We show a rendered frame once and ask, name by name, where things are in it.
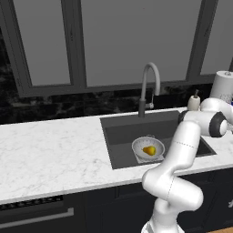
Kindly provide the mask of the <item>white soap dispenser bottle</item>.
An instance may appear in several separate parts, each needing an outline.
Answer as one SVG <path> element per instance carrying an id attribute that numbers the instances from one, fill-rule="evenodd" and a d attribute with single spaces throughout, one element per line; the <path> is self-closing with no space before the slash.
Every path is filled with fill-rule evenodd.
<path id="1" fill-rule="evenodd" d="M 199 105 L 200 105 L 200 97 L 198 96 L 199 90 L 197 89 L 195 91 L 195 94 L 191 96 L 187 103 L 187 109 L 189 111 L 198 111 Z"/>

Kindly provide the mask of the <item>dark grey sink basin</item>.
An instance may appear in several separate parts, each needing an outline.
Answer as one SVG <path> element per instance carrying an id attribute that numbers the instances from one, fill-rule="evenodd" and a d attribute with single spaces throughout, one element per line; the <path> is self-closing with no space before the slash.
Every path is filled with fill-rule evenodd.
<path id="1" fill-rule="evenodd" d="M 157 160 L 161 162 L 167 155 L 171 140 L 177 129 L 177 110 L 138 115 L 101 117 L 107 151 L 113 169 L 147 165 L 139 163 L 132 150 L 132 143 L 139 137 L 152 136 L 165 146 L 165 153 Z"/>

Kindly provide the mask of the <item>dark framed window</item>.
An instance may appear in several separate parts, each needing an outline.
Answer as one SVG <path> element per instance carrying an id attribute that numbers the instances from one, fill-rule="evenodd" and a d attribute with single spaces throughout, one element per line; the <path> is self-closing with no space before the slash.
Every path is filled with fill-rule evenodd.
<path id="1" fill-rule="evenodd" d="M 0 0 L 21 97 L 207 84 L 233 69 L 233 0 Z"/>

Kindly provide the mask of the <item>yellow pear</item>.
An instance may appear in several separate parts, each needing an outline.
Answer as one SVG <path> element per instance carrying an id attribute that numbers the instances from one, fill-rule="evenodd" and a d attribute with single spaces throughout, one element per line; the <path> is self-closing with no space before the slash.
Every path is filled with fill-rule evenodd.
<path id="1" fill-rule="evenodd" d="M 156 154 L 156 152 L 157 152 L 156 148 L 153 147 L 153 146 L 144 147 L 143 151 L 145 153 L 147 153 L 148 155 L 150 155 L 150 156 L 154 156 Z"/>

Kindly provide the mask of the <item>dark cabinet door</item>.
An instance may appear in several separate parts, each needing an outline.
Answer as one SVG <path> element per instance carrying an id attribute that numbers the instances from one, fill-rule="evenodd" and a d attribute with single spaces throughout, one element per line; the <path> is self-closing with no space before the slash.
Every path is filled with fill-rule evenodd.
<path id="1" fill-rule="evenodd" d="M 233 227 L 233 168 L 182 176 L 200 187 L 202 206 L 178 215 L 177 223 L 186 233 L 207 233 Z"/>
<path id="2" fill-rule="evenodd" d="M 88 191 L 84 200 L 87 233 L 141 233 L 156 199 L 136 183 Z"/>

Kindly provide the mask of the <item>white colander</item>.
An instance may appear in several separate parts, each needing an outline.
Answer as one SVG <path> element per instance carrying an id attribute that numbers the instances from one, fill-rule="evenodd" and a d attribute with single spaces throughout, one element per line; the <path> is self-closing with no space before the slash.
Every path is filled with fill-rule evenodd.
<path id="1" fill-rule="evenodd" d="M 157 152 L 154 156 L 150 156 L 143 151 L 144 147 L 153 146 L 156 148 Z M 164 144 L 156 139 L 154 136 L 144 136 L 138 137 L 132 143 L 132 150 L 135 154 L 135 157 L 141 162 L 156 162 L 158 160 L 163 160 L 165 155 L 165 146 Z"/>

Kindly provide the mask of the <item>black dishwasher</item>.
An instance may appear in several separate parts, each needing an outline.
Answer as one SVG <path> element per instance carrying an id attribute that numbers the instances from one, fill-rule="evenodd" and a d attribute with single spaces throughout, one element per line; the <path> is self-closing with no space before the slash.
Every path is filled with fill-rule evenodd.
<path id="1" fill-rule="evenodd" d="M 0 224 L 64 213 L 69 208 L 75 210 L 72 217 L 3 228 L 0 229 L 0 233 L 86 233 L 84 207 L 81 203 L 81 196 L 78 194 L 38 198 L 0 205 Z"/>

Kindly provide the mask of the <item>white paper towel roll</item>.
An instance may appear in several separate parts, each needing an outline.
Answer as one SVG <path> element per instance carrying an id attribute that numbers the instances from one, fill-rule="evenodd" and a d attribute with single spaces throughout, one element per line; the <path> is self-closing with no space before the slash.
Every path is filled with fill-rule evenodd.
<path id="1" fill-rule="evenodd" d="M 217 71 L 210 97 L 222 99 L 228 104 L 233 101 L 233 72 Z"/>

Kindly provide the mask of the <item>grey arched sink faucet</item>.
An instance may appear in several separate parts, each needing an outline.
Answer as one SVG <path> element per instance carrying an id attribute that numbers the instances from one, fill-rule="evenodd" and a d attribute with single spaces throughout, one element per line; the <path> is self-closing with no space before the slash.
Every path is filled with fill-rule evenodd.
<path id="1" fill-rule="evenodd" d="M 153 92 L 152 92 L 151 101 L 149 103 L 147 103 L 147 101 L 146 101 L 147 74 L 148 74 L 149 70 L 152 70 L 154 73 L 155 88 L 153 89 Z M 154 108 L 154 96 L 160 95 L 160 85 L 161 85 L 160 74 L 159 74 L 159 71 L 157 69 L 157 66 L 154 63 L 149 62 L 148 64 L 146 64 L 144 71 L 143 71 L 141 97 L 139 99 L 139 106 L 138 106 L 138 116 L 139 117 L 144 117 L 145 111 L 147 109 Z"/>

